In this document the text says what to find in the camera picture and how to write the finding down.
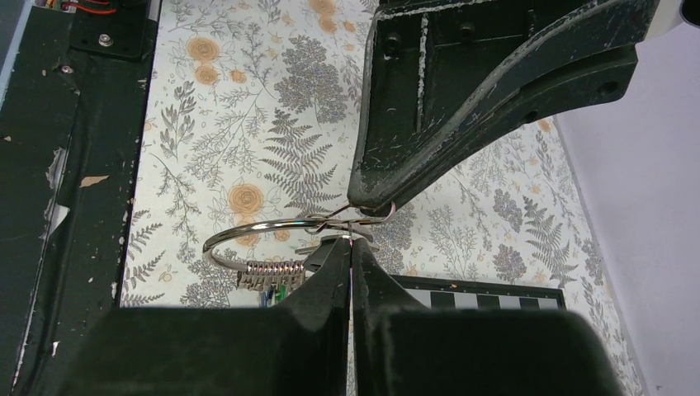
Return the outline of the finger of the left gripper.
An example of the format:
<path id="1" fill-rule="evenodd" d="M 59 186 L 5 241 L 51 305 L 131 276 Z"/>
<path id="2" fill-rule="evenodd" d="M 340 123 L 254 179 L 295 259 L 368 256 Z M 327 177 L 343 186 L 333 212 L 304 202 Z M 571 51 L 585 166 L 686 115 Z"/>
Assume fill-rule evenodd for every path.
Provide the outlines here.
<path id="1" fill-rule="evenodd" d="M 348 202 L 386 215 L 522 125 L 616 101 L 656 1 L 382 1 Z"/>

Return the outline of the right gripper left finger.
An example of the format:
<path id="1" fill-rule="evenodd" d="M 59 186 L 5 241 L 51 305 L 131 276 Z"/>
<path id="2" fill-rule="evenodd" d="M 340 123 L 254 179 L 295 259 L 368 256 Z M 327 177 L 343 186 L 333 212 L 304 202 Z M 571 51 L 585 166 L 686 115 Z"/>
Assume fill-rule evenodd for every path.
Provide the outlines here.
<path id="1" fill-rule="evenodd" d="M 114 309 L 87 335 L 62 395 L 343 395 L 351 244 L 271 308 Z"/>

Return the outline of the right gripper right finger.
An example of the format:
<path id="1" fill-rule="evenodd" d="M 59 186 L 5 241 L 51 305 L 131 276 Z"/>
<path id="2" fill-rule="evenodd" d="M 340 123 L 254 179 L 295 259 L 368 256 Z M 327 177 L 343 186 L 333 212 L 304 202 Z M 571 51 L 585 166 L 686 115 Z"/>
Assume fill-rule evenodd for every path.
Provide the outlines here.
<path id="1" fill-rule="evenodd" d="M 562 309 L 430 309 L 352 244 L 360 395 L 619 395 L 592 327 Z"/>

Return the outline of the keyring with coloured keys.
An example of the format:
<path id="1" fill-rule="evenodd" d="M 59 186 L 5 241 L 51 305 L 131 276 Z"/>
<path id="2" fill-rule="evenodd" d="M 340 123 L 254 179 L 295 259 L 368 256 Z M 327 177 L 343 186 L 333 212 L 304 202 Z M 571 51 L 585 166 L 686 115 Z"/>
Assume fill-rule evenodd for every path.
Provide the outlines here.
<path id="1" fill-rule="evenodd" d="M 337 239 L 352 244 L 369 243 L 376 250 L 371 228 L 388 222 L 395 203 L 379 212 L 357 213 L 346 204 L 329 213 L 312 213 L 288 219 L 245 220 L 209 237 L 202 246 L 202 260 L 234 275 L 234 288 L 253 293 L 261 308 L 280 303 L 323 265 L 313 259 L 325 244 Z"/>

